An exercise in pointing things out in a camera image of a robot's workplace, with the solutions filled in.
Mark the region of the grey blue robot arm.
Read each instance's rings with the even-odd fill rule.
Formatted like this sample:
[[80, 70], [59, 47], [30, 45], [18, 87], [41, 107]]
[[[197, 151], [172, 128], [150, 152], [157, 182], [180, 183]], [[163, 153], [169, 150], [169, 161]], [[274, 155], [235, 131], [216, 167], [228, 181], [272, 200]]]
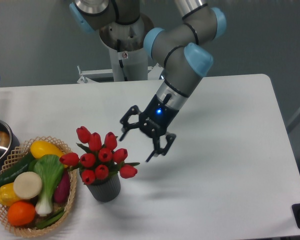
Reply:
[[145, 110], [132, 106], [120, 120], [124, 134], [139, 129], [152, 139], [152, 156], [167, 154], [176, 138], [168, 126], [213, 65], [203, 44], [227, 28], [224, 13], [205, 0], [175, 4], [182, 24], [170, 31], [154, 27], [138, 0], [74, 0], [69, 5], [84, 31], [99, 33], [116, 82], [146, 80], [149, 59], [163, 67], [164, 81]]

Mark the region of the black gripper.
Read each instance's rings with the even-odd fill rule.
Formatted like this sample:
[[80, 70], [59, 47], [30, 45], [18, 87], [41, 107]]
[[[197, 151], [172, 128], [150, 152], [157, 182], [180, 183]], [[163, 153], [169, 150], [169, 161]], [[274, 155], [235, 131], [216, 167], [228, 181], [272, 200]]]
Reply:
[[[155, 95], [143, 112], [140, 111], [137, 105], [133, 105], [119, 121], [122, 124], [122, 135], [119, 138], [120, 142], [124, 140], [130, 130], [138, 128], [149, 138], [152, 138], [153, 151], [145, 160], [146, 163], [148, 163], [152, 157], [157, 157], [158, 155], [165, 156], [177, 137], [174, 133], [166, 133], [168, 126], [179, 112], [179, 110], [168, 106], [168, 101], [171, 98], [171, 93], [168, 93], [163, 101]], [[130, 117], [136, 115], [139, 115], [139, 121], [129, 123]], [[163, 135], [166, 139], [166, 145], [161, 147], [160, 136]]]

